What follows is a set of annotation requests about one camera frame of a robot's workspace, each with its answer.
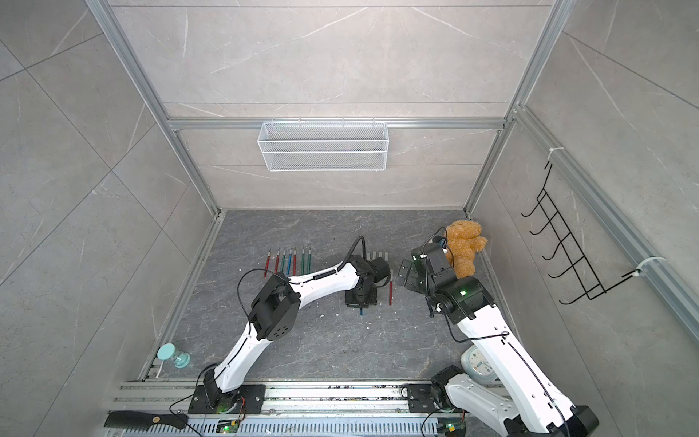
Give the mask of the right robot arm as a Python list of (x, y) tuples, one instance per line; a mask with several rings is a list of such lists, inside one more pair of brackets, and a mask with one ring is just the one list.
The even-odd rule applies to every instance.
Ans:
[(461, 409), (502, 436), (590, 436), (600, 422), (574, 404), (538, 367), (504, 320), (493, 296), (473, 277), (458, 278), (449, 231), (441, 227), (400, 266), (398, 284), (424, 295), (433, 315), (481, 353), (506, 395), (450, 366), (431, 380), (440, 409)]

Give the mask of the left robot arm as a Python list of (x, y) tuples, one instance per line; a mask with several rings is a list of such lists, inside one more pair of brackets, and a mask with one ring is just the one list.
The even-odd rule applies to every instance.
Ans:
[(359, 236), (343, 260), (327, 269), (300, 276), (271, 273), (251, 303), (238, 341), (221, 362), (198, 376), (189, 412), (225, 413), (225, 402), (239, 402), (249, 370), (267, 347), (289, 334), (304, 306), (337, 292), (349, 295), (351, 307), (375, 304), (378, 288), (391, 281), (391, 268), (381, 256), (366, 256), (365, 238)]

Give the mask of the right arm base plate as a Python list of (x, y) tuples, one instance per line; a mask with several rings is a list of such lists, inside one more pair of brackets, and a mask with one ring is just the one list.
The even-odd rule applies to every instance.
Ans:
[(455, 391), (449, 393), (449, 389), (449, 384), (440, 382), (406, 383), (400, 388), (400, 394), (408, 402), (411, 413), (474, 412), (473, 402)]

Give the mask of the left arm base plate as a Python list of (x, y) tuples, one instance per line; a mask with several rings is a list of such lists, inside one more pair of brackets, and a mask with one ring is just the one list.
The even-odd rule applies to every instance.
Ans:
[(259, 414), (265, 401), (264, 384), (245, 384), (230, 393), (218, 393), (198, 385), (187, 412), (190, 414)]

